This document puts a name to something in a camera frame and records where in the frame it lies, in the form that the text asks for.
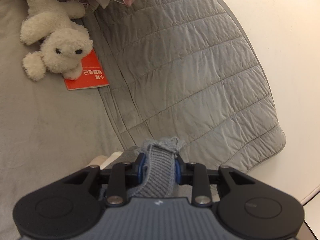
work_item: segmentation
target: white stuffed animal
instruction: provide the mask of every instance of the white stuffed animal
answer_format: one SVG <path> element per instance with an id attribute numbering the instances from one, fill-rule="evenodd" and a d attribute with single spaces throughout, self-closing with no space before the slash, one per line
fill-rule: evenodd
<path id="1" fill-rule="evenodd" d="M 20 39 L 31 45 L 43 38 L 40 51 L 28 54 L 23 67 L 29 78 L 38 81 L 47 70 L 77 79 L 82 73 L 81 59 L 92 50 L 92 40 L 85 27 L 70 19 L 84 16 L 79 2 L 27 0 L 29 17 L 22 23 Z"/>

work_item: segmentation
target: red book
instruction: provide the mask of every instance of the red book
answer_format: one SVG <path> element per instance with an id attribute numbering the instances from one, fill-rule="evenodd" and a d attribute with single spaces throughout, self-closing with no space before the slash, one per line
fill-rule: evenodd
<path id="1" fill-rule="evenodd" d="M 68 90 L 98 88 L 109 85 L 94 49 L 82 61 L 82 74 L 76 80 L 65 79 Z"/>

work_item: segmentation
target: black round pad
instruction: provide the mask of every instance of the black round pad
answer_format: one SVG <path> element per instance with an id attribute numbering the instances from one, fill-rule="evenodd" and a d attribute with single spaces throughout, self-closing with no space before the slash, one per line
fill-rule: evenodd
<path id="1" fill-rule="evenodd" d="M 244 239 L 288 239 L 300 229 L 304 211 L 293 197 L 271 187 L 241 185 L 218 204 L 218 216 Z"/>
<path id="2" fill-rule="evenodd" d="M 101 216 L 99 202 L 82 185 L 57 184 L 20 199 L 13 219 L 21 234 L 34 239 L 68 239 L 93 227 Z"/>

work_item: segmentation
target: stitched seam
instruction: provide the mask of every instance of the stitched seam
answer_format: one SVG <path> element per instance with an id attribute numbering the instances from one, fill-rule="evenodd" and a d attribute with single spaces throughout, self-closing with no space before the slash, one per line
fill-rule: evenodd
<path id="1" fill-rule="evenodd" d="M 109 42 L 107 41 L 104 32 L 102 32 L 102 36 L 103 36 L 103 38 L 106 40 L 108 46 L 110 47 Z M 114 98 L 113 95 L 112 95 L 112 91 L 113 91 L 113 90 L 110 90 L 110 94 L 111 94 L 111 97 L 112 97 L 112 101 L 113 101 L 115 107 L 117 108 L 117 110 L 118 110 L 118 112 L 119 112 L 119 115 L 120 115 L 120 117 L 121 117 L 121 121 L 122 121 L 122 123 L 123 123 L 123 125 L 124 125 L 124 127 L 125 127 L 125 129 L 126 129 L 124 132 L 126 132 L 126 131 L 128 131 L 127 126 L 126 126 L 126 124 L 125 124 L 125 122 L 124 122 L 124 120 L 123 120 L 123 117 L 122 117 L 121 112 L 120 112 L 120 110 L 119 110 L 118 104 L 116 104 L 116 102 L 115 102 L 115 98 Z M 128 87 L 128 91 L 129 91 L 130 97 L 131 97 L 131 99 L 132 99 L 133 105 L 134 105 L 135 108 L 137 109 L 138 116 L 142 119 L 140 110 L 139 110 L 138 106 L 135 105 L 135 102 L 133 101 L 133 97 L 132 97 L 132 94 L 131 94 L 131 91 L 130 91 L 129 87 Z"/>
<path id="2" fill-rule="evenodd" d="M 248 143 L 250 143 L 250 142 L 254 141 L 255 139 L 258 139 L 258 138 L 260 138 L 261 136 L 264 136 L 266 133 L 270 132 L 273 128 L 276 127 L 276 125 L 277 125 L 278 123 L 279 123 L 279 122 L 277 121 L 276 124 L 274 125 L 274 127 L 272 127 L 271 129 L 267 130 L 265 133 L 263 133 L 263 134 L 261 134 L 261 135 L 258 135 L 256 138 L 248 141 L 248 142 L 247 142 L 246 144 L 244 144 L 239 150 L 237 150 L 229 159 L 227 159 L 225 162 L 219 164 L 219 166 L 225 164 L 225 163 L 228 162 L 228 161 L 230 161 L 230 160 L 231 160 L 243 147 L 245 147 Z"/>
<path id="3" fill-rule="evenodd" d="M 243 71 L 249 70 L 249 69 L 251 69 L 251 68 L 253 68 L 253 67 L 257 67 L 257 66 L 259 66 L 259 65 L 251 66 L 251 67 L 246 68 L 246 69 L 243 69 L 243 70 L 241 70 L 241 71 L 239 71 L 239 72 L 237 72 L 237 73 L 234 73 L 234 74 L 232 74 L 232 75 L 230 75 L 230 76 L 228 76 L 228 77 L 226 77 L 226 78 L 224 78 L 224 79 L 222 79 L 222 80 L 219 80 L 218 82 L 215 82 L 214 84 L 211 84 L 211 85 L 209 85 L 209 86 L 207 86 L 207 87 L 199 90 L 198 92 L 196 92 L 196 93 L 194 93 L 194 94 L 192 94 L 192 95 L 190 95 L 190 96 L 187 96 L 186 98 L 181 99 L 180 101 L 174 103 L 173 105 L 168 106 L 166 109 L 161 110 L 160 112 L 154 114 L 153 116 L 149 117 L 148 119 L 144 120 L 143 122 L 148 121 L 148 120 L 151 119 L 152 117 L 154 117 L 154 116 L 156 116 L 157 114 L 160 114 L 160 113 L 166 111 L 167 109 L 175 106 L 176 104 L 180 103 L 181 101 L 184 101 L 184 100 L 186 100 L 186 99 L 188 99 L 188 98 L 190 98 L 190 97 L 192 97 L 192 96 L 194 96 L 194 95 L 196 95 L 196 94 L 198 94 L 198 93 L 200 93 L 200 92 L 202 92 L 202 91 L 204 91 L 204 90 L 206 90 L 206 89 L 208 89 L 208 88 L 210 88 L 210 87 L 212 87 L 212 86 L 214 86 L 214 85 L 216 85 L 216 84 L 218 84 L 218 83 L 220 83 L 220 82 L 222 82 L 222 81 L 224 81 L 224 80 L 226 80 L 226 79 L 228 79 L 228 78 L 230 78 L 230 77 L 233 77 L 233 76 L 235 76 L 235 75 L 238 75 L 239 73 L 241 73 L 241 72 L 243 72 Z"/>
<path id="4" fill-rule="evenodd" d="M 222 14 L 228 14 L 228 13 L 226 13 L 226 12 L 217 13 L 217 14 L 210 15 L 210 16 L 206 16 L 206 17 L 203 17 L 203 18 L 199 18 L 199 19 L 196 19 L 196 20 L 193 20 L 193 21 L 190 21 L 190 22 L 185 22 L 185 23 L 181 23 L 181 24 L 178 24 L 178 25 L 173 25 L 173 26 L 167 27 L 167 28 L 165 28 L 165 29 L 155 31 L 155 32 L 153 32 L 153 33 L 150 33 L 150 34 L 148 34 L 148 35 L 146 35 L 146 36 L 143 36 L 142 38 L 140 38 L 140 39 L 138 39 L 138 40 L 132 41 L 132 42 L 130 42 L 129 44 L 125 45 L 122 49 L 120 49 L 120 50 L 116 53 L 116 55 L 118 56 L 118 54 L 119 54 L 121 51 L 123 51 L 126 47 L 128 47 L 128 46 L 130 46 L 130 45 L 132 45 L 132 44 L 134 44 L 134 43 L 138 43 L 139 41 L 141 41 L 141 40 L 145 39 L 146 37 L 151 36 L 151 35 L 153 35 L 153 34 L 156 34 L 156 33 L 159 33 L 159 32 L 162 32 L 162 31 L 165 31 L 165 30 L 174 28 L 174 27 L 179 27 L 179 26 L 182 26 L 182 25 L 187 25 L 187 24 L 192 23 L 192 22 L 204 20 L 204 19 L 207 19 L 207 18 L 210 18 L 210 17 L 222 15 Z"/>
<path id="5" fill-rule="evenodd" d="M 266 97 L 268 97 L 270 94 L 264 96 L 263 98 L 259 99 L 258 101 L 246 106 L 245 108 L 242 108 L 241 110 L 239 110 L 238 112 L 233 113 L 232 115 L 228 116 L 226 119 L 224 119 L 222 122 L 220 122 L 219 124 L 217 124 L 215 127 L 211 128 L 209 131 L 205 132 L 204 134 L 202 134 L 201 136 L 199 136 L 198 138 L 194 139 L 193 141 L 189 142 L 186 146 L 188 146 L 189 144 L 193 143 L 194 141 L 200 139 L 202 136 L 206 135 L 207 133 L 211 132 L 212 130 L 214 130 L 216 127 L 220 126 L 221 124 L 223 124 L 227 119 L 231 118 L 232 116 L 238 114 L 239 112 L 242 112 L 243 110 L 247 109 L 250 106 L 253 106 L 254 104 L 260 102 L 261 100 L 265 99 Z"/>
<path id="6" fill-rule="evenodd" d="M 286 143 L 286 138 L 284 137 L 284 143 L 281 145 L 280 150 L 278 150 L 278 151 L 277 151 L 276 153 L 274 153 L 273 155 L 268 156 L 267 158 L 265 158 L 265 159 L 257 162 L 257 163 L 256 163 L 255 165 L 253 165 L 250 169 L 248 169 L 247 172 L 249 172 L 250 170 L 252 170 L 252 169 L 253 169 L 255 166 L 257 166 L 258 164 L 263 163 L 264 161 L 270 159 L 271 157 L 273 157 L 273 156 L 277 155 L 279 152 L 281 152 L 281 151 L 283 150 L 283 148 L 285 147 L 285 143 Z"/>
<path id="7" fill-rule="evenodd" d="M 138 81 L 141 77 L 143 77 L 143 76 L 145 76 L 145 75 L 147 75 L 147 74 L 149 74 L 149 73 L 151 73 L 151 72 L 154 72 L 154 71 L 156 71 L 158 68 L 161 68 L 161 67 L 163 67 L 163 66 L 165 66 L 165 65 L 167 65 L 167 64 L 169 64 L 169 63 L 172 63 L 172 62 L 174 62 L 175 60 L 183 59 L 183 58 L 185 58 L 185 57 L 187 57 L 187 56 L 190 56 L 190 55 L 193 55 L 193 54 L 195 54 L 195 53 L 198 53 L 198 52 L 201 52 L 201 51 L 205 51 L 205 50 L 207 50 L 207 49 L 212 49 L 213 47 L 219 46 L 220 44 L 223 44 L 223 43 L 225 43 L 225 42 L 233 41 L 233 40 L 240 39 L 240 38 L 242 38 L 242 36 L 241 36 L 241 37 L 237 37 L 237 38 L 233 38 L 233 39 L 231 39 L 231 40 L 223 41 L 223 42 L 218 43 L 218 44 L 214 44 L 214 45 L 212 45 L 212 46 L 210 46 L 210 47 L 207 47 L 207 48 L 204 48 L 204 49 L 201 49 L 201 50 L 193 51 L 193 52 L 191 52 L 191 53 L 188 53 L 188 54 L 184 55 L 183 57 L 175 58 L 175 59 L 173 59 L 173 60 L 171 60 L 171 61 L 169 61 L 169 62 L 166 62 L 166 63 L 164 63 L 164 64 L 156 67 L 155 69 L 152 69 L 152 70 L 150 70 L 150 71 L 142 74 L 142 75 L 139 76 L 137 79 L 131 81 L 131 82 L 128 83 L 127 85 L 130 86 L 132 83 Z M 113 89 L 113 90 L 111 90 L 111 91 L 114 91 L 114 90 L 117 90 L 117 89 L 122 89 L 122 88 L 126 88 L 126 86 L 119 87 L 119 88 L 115 88 L 115 89 Z"/>
<path id="8" fill-rule="evenodd" d="M 137 11 L 134 11 L 134 12 L 132 12 L 132 13 L 130 13 L 130 14 L 128 14 L 128 15 L 120 18 L 119 20 L 117 20 L 116 22 L 111 23 L 111 24 L 112 24 L 112 25 L 118 24 L 121 20 L 123 20 L 123 19 L 131 16 L 132 14 L 135 14 L 135 13 L 137 13 L 137 12 L 140 12 L 140 11 L 142 11 L 142 10 L 145 10 L 145 9 L 148 9 L 148 8 L 154 8 L 154 7 L 157 7 L 157 6 L 160 6 L 160 5 L 167 5 L 167 4 L 170 4 L 170 3 L 175 3 L 175 2 L 178 2 L 178 1 L 182 1 L 182 0 L 175 0 L 175 1 L 170 1 L 170 2 L 167 2 L 167 3 L 160 3 L 160 4 L 153 5 L 153 6 L 148 6 L 148 7 L 145 7 L 145 8 L 141 8 L 141 9 L 139 9 L 139 10 L 137 10 Z"/>
<path id="9" fill-rule="evenodd" d="M 102 33 L 102 36 L 103 36 L 103 38 L 105 39 L 104 34 L 103 34 L 103 32 L 101 31 L 101 27 L 100 27 L 100 25 L 99 25 L 99 22 L 98 22 L 96 16 L 95 16 L 95 15 L 93 15 L 93 16 L 94 16 L 94 19 L 97 21 L 97 24 L 98 24 L 98 26 L 99 26 L 99 31 L 100 31 L 100 33 Z M 107 113 L 107 117 L 113 120 L 113 123 L 112 123 L 111 120 L 110 120 L 110 123 L 111 123 L 112 128 L 115 130 L 115 133 L 116 133 L 116 134 L 118 133 L 119 135 L 121 135 L 121 132 L 119 131 L 118 126 L 115 125 L 117 122 L 116 122 L 113 114 L 108 114 L 107 108 L 109 109 L 109 112 L 110 112 L 110 113 L 111 113 L 111 109 L 110 109 L 110 107 L 109 107 L 107 104 L 105 104 L 105 102 L 107 102 L 107 100 L 106 100 L 105 96 L 102 96 L 104 93 L 103 93 L 100 89 L 98 89 L 98 91 L 99 91 L 99 95 L 100 95 L 100 97 L 101 97 L 101 100 L 102 100 L 102 102 L 103 102 L 104 109 L 105 109 L 105 111 L 106 111 L 106 113 Z M 114 98 L 113 98 L 113 96 L 112 96 L 112 90 L 111 90 L 111 89 L 110 89 L 110 95 L 111 95 L 112 102 L 113 102 L 115 108 L 118 109 L 118 106 L 117 106 L 117 104 L 116 104 L 116 102 L 114 101 Z M 123 120 L 123 118 L 122 118 L 122 116 L 121 116 L 121 114 L 120 114 L 120 111 L 119 111 L 119 115 L 120 115 L 120 117 L 121 117 L 121 121 L 122 121 L 125 129 L 127 129 L 127 127 L 126 127 L 126 125 L 125 125 L 125 123 L 124 123 L 124 120 Z M 122 139 L 122 138 L 119 139 L 119 142 L 120 142 L 121 146 L 123 147 L 124 143 L 123 143 L 123 139 Z"/>

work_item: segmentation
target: white table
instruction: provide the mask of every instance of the white table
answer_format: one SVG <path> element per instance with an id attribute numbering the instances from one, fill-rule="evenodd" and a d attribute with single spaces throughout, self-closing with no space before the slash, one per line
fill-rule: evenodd
<path id="1" fill-rule="evenodd" d="M 320 0 L 224 1 L 261 62 L 287 137 L 249 174 L 305 203 L 320 190 Z M 320 221 L 320 212 L 306 206 L 308 218 Z M 311 224 L 320 238 L 320 222 Z"/>

